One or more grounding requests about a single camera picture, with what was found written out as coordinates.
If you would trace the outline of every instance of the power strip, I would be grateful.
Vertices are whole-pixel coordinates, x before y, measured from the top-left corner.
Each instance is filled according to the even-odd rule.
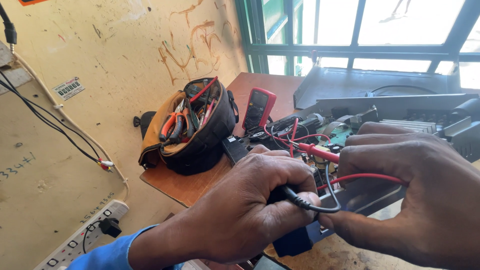
[[[60,245],[54,252],[52,252],[45,260],[43,260],[34,270],[57,270],[65,269],[70,263],[84,253],[83,251],[83,241],[84,234],[86,233],[87,227],[95,221],[102,220],[106,217],[116,218],[120,220],[127,211],[129,210],[128,206],[119,200],[110,201],[105,207],[102,208],[100,212],[94,215],[88,222],[78,229],[70,238],[68,238],[63,244]],[[88,249],[98,240],[103,233],[98,227],[98,223],[94,227],[90,227],[86,240],[85,240],[85,250]]]

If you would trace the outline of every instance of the sticker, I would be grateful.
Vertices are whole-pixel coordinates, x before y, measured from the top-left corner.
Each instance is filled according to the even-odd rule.
[[[83,90],[85,90],[85,87],[80,84],[78,77],[75,77],[70,81],[66,81],[52,89],[52,91],[57,93],[57,95],[59,95],[59,97],[61,97],[64,101],[82,92]]]
[[[40,3],[47,0],[18,0],[18,1],[22,4],[22,6],[28,6],[28,5],[33,5],[33,4]]]
[[[237,139],[235,139],[235,137],[233,135],[228,136],[227,139],[228,139],[229,142],[233,142],[233,141],[237,140]]]

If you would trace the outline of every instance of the orange sign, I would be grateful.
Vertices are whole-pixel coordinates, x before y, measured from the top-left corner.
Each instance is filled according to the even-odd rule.
[[[37,4],[47,0],[18,0],[18,1],[22,4],[22,6],[28,6],[28,5]]]

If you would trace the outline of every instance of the bag strap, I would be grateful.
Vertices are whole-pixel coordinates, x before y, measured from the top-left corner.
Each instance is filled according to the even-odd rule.
[[[234,110],[234,113],[237,112],[235,114],[235,123],[238,123],[239,122],[239,108],[238,108],[237,104],[235,103],[235,98],[233,97],[232,91],[228,90],[227,94],[228,94],[228,99],[230,100],[230,104],[232,104],[232,108]]]

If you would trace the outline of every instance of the yellow wall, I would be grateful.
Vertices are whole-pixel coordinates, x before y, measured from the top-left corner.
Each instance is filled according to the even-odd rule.
[[[218,75],[228,85],[246,71],[234,1],[48,0],[22,7],[17,0],[2,0],[2,5],[17,28],[16,50],[49,88],[76,76],[86,86],[61,103],[130,179],[131,209],[120,221],[124,233],[180,211],[139,180],[141,135],[132,118],[157,110],[189,80]],[[19,91],[53,111],[36,82]],[[0,149],[0,171],[25,163],[8,179],[0,175],[2,270],[34,268],[110,192],[123,198],[116,174],[80,154],[12,93],[0,96]],[[36,159],[26,163],[30,152]],[[111,240],[105,236],[101,242]]]

